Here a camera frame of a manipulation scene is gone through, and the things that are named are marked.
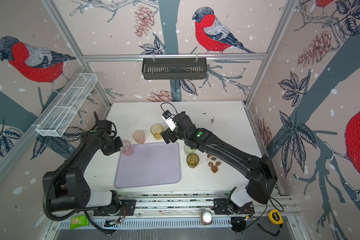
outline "glass cup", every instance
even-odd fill
[[[154,138],[156,140],[161,140],[163,139],[160,135],[160,133],[163,131],[163,126],[161,126],[160,124],[155,124],[151,127],[151,133],[154,136]]]
[[[133,153],[131,143],[128,141],[123,141],[123,146],[120,148],[120,152],[125,156],[131,156]]]
[[[133,134],[133,139],[138,143],[142,144],[145,142],[145,134],[143,131],[138,130]]]
[[[197,166],[198,163],[199,163],[199,156],[197,156],[196,154],[191,153],[187,156],[188,167],[194,168]]]
[[[191,154],[194,153],[196,151],[196,149],[191,149],[191,147],[188,147],[187,145],[184,145],[184,152],[185,154]]]

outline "black basket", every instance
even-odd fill
[[[206,58],[144,58],[144,79],[204,79]]]

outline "white wire shelf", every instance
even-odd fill
[[[81,73],[76,77],[75,82],[65,93],[59,93],[63,96],[39,124],[36,131],[40,135],[61,137],[97,83],[97,77],[93,73]]]

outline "green snack package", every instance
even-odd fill
[[[88,219],[85,215],[73,217],[71,218],[71,225],[69,226],[69,230],[73,228],[81,227],[81,226],[88,226]]]

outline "white snow spot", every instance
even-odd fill
[[[37,222],[36,222],[36,224],[35,224],[35,227],[38,227],[39,225],[40,225],[40,223],[42,223],[43,221],[44,221],[44,219],[45,219],[45,214],[43,214],[40,218],[39,218],[39,220],[37,220]]]
[[[330,227],[332,230],[337,231],[337,228],[336,228],[332,223],[329,224],[329,227]]]
[[[13,190],[12,194],[19,195],[22,190],[23,190],[23,187],[18,187],[15,190]]]

